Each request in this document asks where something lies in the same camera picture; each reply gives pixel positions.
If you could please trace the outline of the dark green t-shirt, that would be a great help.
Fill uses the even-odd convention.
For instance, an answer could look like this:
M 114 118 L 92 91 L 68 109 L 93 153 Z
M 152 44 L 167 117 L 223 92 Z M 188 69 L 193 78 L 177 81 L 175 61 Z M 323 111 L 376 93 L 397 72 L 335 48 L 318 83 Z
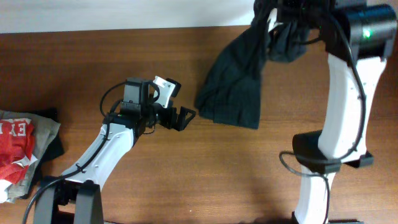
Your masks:
M 219 54 L 195 99 L 202 118 L 258 129 L 262 70 L 268 61 L 290 63 L 307 50 L 309 26 L 292 19 L 275 25 L 273 1 L 255 1 L 251 26 Z

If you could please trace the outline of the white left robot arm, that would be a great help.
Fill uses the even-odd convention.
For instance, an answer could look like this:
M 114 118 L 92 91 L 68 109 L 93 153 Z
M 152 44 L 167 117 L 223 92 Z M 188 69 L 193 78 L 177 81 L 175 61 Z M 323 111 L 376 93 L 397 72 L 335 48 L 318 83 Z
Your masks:
M 84 154 L 58 177 L 46 177 L 29 202 L 34 223 L 104 224 L 101 190 L 112 171 L 147 128 L 161 125 L 183 131 L 195 117 L 188 108 L 176 109 L 181 84 L 171 78 L 128 78 L 120 84 L 123 98 L 103 112 L 99 134 Z

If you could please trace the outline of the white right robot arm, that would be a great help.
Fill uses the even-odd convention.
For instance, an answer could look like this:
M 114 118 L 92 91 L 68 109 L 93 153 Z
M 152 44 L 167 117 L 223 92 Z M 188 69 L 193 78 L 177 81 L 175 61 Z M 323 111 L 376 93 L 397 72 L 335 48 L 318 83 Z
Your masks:
M 302 180 L 292 218 L 296 223 L 326 223 L 330 188 L 340 167 L 373 162 L 366 149 L 366 128 L 377 83 L 394 48 L 397 16 L 387 4 L 309 1 L 299 17 L 320 31 L 330 86 L 323 128 L 293 138 Z

